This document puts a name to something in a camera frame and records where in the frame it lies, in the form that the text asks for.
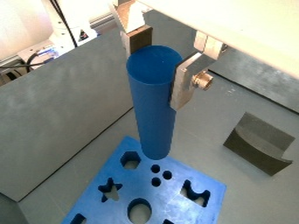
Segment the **gripper 1 metal left finger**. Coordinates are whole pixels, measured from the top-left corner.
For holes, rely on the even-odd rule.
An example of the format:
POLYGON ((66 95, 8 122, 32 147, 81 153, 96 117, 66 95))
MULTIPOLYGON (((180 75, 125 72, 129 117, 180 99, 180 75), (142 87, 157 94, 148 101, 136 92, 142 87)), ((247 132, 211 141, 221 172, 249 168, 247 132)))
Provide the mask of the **gripper 1 metal left finger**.
POLYGON ((149 8, 137 0, 110 0, 109 11, 120 30, 125 56, 152 44, 153 28, 145 23, 144 14, 149 8))

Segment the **gripper 1 metal right finger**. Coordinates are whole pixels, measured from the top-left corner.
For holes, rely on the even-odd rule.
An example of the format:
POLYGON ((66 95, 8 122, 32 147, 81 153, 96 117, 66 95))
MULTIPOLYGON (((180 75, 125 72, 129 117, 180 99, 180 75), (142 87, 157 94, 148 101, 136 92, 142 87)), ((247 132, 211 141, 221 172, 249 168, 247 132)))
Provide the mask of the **gripper 1 metal right finger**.
POLYGON ((193 48, 196 51, 174 68, 169 99, 173 110, 178 110, 191 100, 196 88, 207 90, 211 87, 213 77, 208 74, 208 67, 225 52, 227 45, 201 31, 196 31, 193 48))

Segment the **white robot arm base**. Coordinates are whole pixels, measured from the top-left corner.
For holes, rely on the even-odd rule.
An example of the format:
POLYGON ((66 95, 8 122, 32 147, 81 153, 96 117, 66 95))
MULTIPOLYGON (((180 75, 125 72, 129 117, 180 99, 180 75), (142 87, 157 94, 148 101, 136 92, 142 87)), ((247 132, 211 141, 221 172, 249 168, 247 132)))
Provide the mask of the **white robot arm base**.
POLYGON ((41 0, 41 3, 49 15, 52 34, 28 56, 21 54, 26 71, 58 58, 97 36, 81 0, 41 0))

